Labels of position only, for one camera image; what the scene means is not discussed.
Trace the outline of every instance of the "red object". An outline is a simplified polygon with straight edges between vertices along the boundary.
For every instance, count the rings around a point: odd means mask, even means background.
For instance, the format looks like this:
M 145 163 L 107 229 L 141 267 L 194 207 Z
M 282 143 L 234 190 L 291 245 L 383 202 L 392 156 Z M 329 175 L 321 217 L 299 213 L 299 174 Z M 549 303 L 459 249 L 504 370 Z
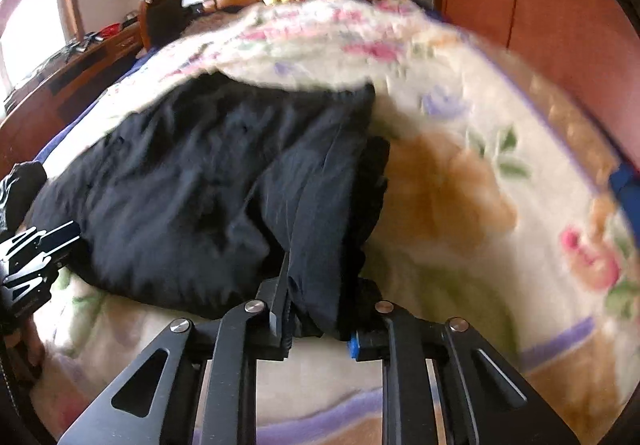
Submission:
M 120 23 L 116 22 L 116 24 L 111 24 L 106 28 L 102 28 L 100 30 L 100 36 L 108 39 L 109 37 L 113 37 L 115 34 L 120 32 Z

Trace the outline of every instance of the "metal screw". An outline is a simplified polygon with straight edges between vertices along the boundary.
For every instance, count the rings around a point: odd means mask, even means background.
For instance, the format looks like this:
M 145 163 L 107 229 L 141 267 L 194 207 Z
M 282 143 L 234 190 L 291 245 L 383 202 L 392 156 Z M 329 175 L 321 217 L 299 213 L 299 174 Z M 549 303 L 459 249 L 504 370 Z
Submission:
M 449 321 L 449 327 L 458 333 L 463 333 L 469 329 L 469 323 L 461 317 L 455 317 Z
M 190 325 L 191 323 L 187 319 L 175 319 L 173 322 L 171 322 L 169 328 L 174 333 L 184 333 L 189 329 Z
M 247 313 L 260 313 L 264 310 L 264 302 L 261 300 L 250 300 L 247 304 L 244 305 L 244 311 Z
M 391 313 L 394 310 L 394 305 L 391 304 L 388 300 L 381 300 L 376 302 L 376 311 L 378 313 L 387 314 Z

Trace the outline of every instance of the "wooden dresser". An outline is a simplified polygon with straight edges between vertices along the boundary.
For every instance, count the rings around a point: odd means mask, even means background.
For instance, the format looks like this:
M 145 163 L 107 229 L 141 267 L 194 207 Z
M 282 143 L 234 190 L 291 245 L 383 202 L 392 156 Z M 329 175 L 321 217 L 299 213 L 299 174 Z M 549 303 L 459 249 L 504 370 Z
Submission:
M 133 24 L 47 77 L 0 123 L 0 178 L 29 161 L 70 125 L 106 88 L 124 75 L 142 49 Z

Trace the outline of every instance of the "blue object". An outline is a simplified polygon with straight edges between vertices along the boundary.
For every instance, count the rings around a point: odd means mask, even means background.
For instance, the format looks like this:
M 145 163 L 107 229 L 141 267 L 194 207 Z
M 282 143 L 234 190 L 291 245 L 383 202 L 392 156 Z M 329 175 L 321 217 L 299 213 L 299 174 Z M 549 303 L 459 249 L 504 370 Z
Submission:
M 611 176 L 609 186 L 620 202 L 640 247 L 640 175 L 631 164 L 623 163 Z
M 360 352 L 360 346 L 358 345 L 358 336 L 353 335 L 349 341 L 349 354 L 353 360 L 358 358 Z
M 124 80 L 125 78 L 127 78 L 128 76 L 133 75 L 133 73 L 137 72 L 142 66 L 144 66 L 148 60 L 153 57 L 156 53 L 158 52 L 158 50 L 156 48 L 151 48 L 148 53 L 142 57 L 142 59 L 137 60 L 135 64 L 133 64 L 133 67 L 127 71 L 124 75 L 122 75 L 118 80 L 116 80 L 115 84 L 121 82 L 122 80 Z M 63 139 L 66 138 L 66 135 L 68 135 L 71 130 L 78 125 L 78 123 L 80 123 L 80 121 L 89 114 L 89 112 L 92 110 L 92 108 L 95 107 L 95 104 L 98 103 L 98 100 L 100 100 L 102 98 L 102 95 L 104 93 L 101 93 L 100 96 L 98 98 L 96 98 L 96 100 L 89 106 L 87 107 L 80 116 L 78 116 L 76 118 L 76 120 L 71 123 L 70 125 L 67 125 L 62 131 L 60 131 L 51 141 L 49 141 L 49 143 L 47 143 L 44 148 L 38 152 L 38 155 L 35 157 L 36 161 L 39 161 L 40 163 L 43 163 L 47 160 L 47 158 L 49 157 L 49 155 L 53 152 L 53 150 L 62 143 Z

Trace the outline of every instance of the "window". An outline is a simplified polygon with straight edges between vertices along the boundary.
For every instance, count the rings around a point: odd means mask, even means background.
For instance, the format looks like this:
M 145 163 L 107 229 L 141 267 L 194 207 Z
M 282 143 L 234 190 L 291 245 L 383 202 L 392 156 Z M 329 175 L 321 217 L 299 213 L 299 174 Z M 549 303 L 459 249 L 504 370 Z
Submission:
M 22 0 L 9 17 L 0 44 L 5 80 L 15 86 L 65 46 L 58 0 Z
M 7 83 L 5 83 L 5 78 L 2 78 L 0 75 L 0 99 L 6 97 L 9 94 L 9 89 L 7 89 Z M 2 107 L 0 107 L 0 118 L 2 117 Z

